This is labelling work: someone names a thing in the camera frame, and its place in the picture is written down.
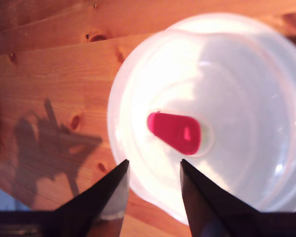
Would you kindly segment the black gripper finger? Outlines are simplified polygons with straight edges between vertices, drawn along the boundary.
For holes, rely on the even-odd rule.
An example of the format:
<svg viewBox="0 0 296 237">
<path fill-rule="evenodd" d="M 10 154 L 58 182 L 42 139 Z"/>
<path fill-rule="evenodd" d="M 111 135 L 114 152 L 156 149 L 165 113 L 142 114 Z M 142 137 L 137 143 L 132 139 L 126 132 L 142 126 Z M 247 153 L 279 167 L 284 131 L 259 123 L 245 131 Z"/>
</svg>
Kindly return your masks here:
<svg viewBox="0 0 296 237">
<path fill-rule="evenodd" d="M 193 237 L 260 237 L 258 212 L 231 195 L 187 160 L 181 161 L 181 190 Z"/>
<path fill-rule="evenodd" d="M 118 237 L 129 197 L 129 161 L 59 207 L 61 237 Z"/>
</svg>

